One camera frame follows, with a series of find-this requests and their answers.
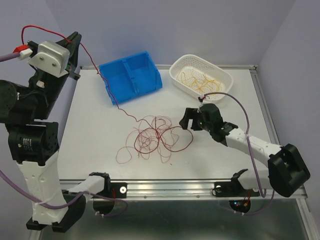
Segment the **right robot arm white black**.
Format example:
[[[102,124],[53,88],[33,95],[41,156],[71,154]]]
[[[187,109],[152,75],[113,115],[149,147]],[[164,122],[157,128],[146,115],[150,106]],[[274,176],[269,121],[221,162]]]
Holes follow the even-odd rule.
[[[214,141],[265,165],[261,171],[242,169],[232,176],[230,183],[218,183],[216,196],[237,197],[247,190],[270,189],[288,198],[311,177],[297,147],[289,143],[281,146],[249,136],[237,125],[224,121],[213,103],[186,108],[179,125],[184,130],[207,131]]]

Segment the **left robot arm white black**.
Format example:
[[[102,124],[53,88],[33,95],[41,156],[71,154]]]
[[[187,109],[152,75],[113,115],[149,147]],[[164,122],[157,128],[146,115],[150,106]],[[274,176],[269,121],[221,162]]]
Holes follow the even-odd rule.
[[[29,230],[47,226],[64,233],[83,215],[92,197],[111,193],[107,173],[93,172],[78,186],[62,190],[58,176],[57,122],[48,117],[68,78],[79,79],[78,65],[82,36],[78,32],[58,42],[29,42],[16,48],[14,57],[28,59],[35,73],[28,86],[0,82],[0,121],[8,131],[8,146],[27,184],[23,193],[31,200]]]

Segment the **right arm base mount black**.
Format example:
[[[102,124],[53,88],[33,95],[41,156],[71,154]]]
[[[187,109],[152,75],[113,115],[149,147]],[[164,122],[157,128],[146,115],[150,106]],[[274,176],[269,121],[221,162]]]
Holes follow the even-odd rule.
[[[259,197],[260,193],[255,192],[252,188],[245,189],[239,182],[239,177],[246,173],[248,169],[242,169],[233,174],[230,181],[216,181],[211,190],[211,194],[217,198],[227,197]]]

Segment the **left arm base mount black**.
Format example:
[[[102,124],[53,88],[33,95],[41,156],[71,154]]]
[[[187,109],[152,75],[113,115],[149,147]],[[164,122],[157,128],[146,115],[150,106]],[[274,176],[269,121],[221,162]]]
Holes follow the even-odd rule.
[[[106,172],[92,172],[84,181],[89,186],[87,191],[108,198],[125,199],[127,197],[128,184],[124,181],[114,181]]]

